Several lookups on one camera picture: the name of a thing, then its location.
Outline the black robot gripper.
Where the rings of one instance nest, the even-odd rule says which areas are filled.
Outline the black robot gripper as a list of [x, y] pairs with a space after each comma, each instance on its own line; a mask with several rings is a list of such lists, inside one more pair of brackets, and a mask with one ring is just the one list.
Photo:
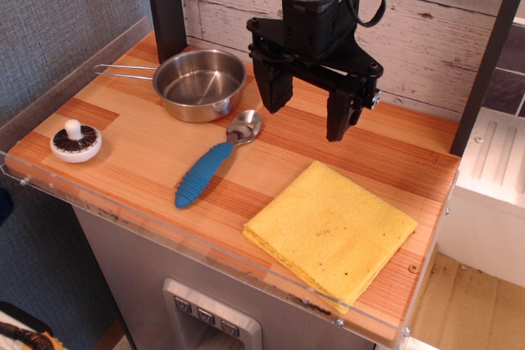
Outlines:
[[362, 109], [380, 98], [382, 66], [354, 37], [362, 21], [359, 0], [282, 0], [282, 19], [253, 17], [247, 22], [253, 72], [262, 103], [279, 111], [293, 95], [293, 78], [329, 92], [326, 137], [341, 141], [358, 123]]

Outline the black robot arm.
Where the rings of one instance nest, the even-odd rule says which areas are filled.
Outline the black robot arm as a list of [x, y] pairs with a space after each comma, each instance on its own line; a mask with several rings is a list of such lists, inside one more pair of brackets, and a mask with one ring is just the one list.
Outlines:
[[341, 141], [365, 108], [379, 101], [380, 63], [361, 49], [354, 37], [358, 26], [370, 28], [384, 16], [381, 2], [369, 21], [358, 15], [360, 0], [281, 0], [282, 18], [253, 17], [247, 28], [253, 71], [262, 103], [279, 111], [293, 95], [293, 80], [329, 93], [326, 137]]

